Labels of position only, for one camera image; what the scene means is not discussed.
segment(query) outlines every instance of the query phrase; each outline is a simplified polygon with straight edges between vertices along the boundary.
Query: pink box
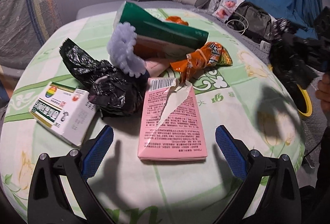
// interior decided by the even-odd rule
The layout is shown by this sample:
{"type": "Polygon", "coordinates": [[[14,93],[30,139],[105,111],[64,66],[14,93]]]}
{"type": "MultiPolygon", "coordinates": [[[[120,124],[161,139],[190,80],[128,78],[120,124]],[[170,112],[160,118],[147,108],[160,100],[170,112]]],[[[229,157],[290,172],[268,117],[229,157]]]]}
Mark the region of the pink box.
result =
{"type": "Polygon", "coordinates": [[[178,84],[176,78],[148,79],[139,137],[141,160],[190,161],[207,157],[194,89],[189,82],[184,88],[178,84]]]}

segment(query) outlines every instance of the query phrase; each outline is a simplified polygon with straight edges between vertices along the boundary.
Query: white medicine box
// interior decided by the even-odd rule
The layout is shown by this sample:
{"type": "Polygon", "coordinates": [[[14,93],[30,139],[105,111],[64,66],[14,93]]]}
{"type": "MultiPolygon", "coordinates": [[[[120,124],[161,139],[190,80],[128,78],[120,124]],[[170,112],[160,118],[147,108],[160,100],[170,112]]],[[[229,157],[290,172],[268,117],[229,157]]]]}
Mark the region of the white medicine box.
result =
{"type": "Polygon", "coordinates": [[[29,112],[59,138],[81,146],[96,109],[87,91],[50,82],[29,112]]]}

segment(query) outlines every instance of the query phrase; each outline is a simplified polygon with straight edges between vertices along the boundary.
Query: barcode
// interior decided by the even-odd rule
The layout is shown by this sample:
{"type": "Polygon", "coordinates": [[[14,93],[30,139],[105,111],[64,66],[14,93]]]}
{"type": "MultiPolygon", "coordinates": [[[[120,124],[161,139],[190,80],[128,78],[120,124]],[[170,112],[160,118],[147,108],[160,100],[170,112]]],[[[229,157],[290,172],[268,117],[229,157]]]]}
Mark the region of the barcode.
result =
{"type": "Polygon", "coordinates": [[[176,78],[162,78],[162,79],[154,79],[151,81],[151,86],[149,91],[155,91],[160,88],[166,88],[175,86],[173,85],[173,82],[176,80],[176,78]]]}

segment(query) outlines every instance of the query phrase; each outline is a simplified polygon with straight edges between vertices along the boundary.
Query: green tissue package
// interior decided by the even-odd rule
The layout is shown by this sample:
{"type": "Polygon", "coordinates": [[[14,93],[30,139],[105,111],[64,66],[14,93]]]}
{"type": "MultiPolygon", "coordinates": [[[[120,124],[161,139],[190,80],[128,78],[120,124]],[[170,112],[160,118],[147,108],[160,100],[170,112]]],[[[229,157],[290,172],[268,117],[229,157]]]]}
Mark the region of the green tissue package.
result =
{"type": "Polygon", "coordinates": [[[134,53],[143,59],[166,57],[172,61],[186,59],[186,54],[205,45],[208,32],[193,27],[161,21],[140,6],[124,2],[117,11],[113,29],[128,22],[135,27],[137,44],[134,53]]]}

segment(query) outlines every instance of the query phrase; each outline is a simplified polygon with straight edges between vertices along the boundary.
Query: green floral bedsheet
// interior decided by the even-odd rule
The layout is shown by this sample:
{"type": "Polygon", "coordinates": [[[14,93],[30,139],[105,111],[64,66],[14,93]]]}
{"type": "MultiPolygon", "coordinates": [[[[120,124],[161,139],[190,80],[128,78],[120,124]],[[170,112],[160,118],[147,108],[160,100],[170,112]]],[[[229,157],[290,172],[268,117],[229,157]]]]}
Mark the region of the green floral bedsheet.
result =
{"type": "MultiPolygon", "coordinates": [[[[208,41],[222,44],[233,66],[205,69],[193,86],[202,118],[208,157],[205,162],[141,162],[137,157],[140,118],[96,119],[91,137],[109,124],[114,142],[88,183],[116,223],[213,223],[239,184],[215,143],[215,129],[224,124],[232,136],[264,156],[290,156],[294,169],[304,152],[298,111],[285,88],[268,68],[225,29],[190,11],[148,9],[165,19],[180,16],[192,27],[209,32],[208,41]]],[[[38,156],[65,155],[69,145],[36,123],[29,106],[49,81],[78,86],[58,49],[70,38],[96,59],[108,59],[106,44],[115,13],[84,18],[61,27],[33,58],[21,77],[6,112],[0,141],[3,188],[16,211],[27,220],[27,199],[38,156]]],[[[179,77],[170,69],[163,76],[179,77]]],[[[83,217],[66,178],[62,179],[75,214],[83,217]]],[[[265,189],[263,178],[246,215],[256,210],[265,189]]]]}

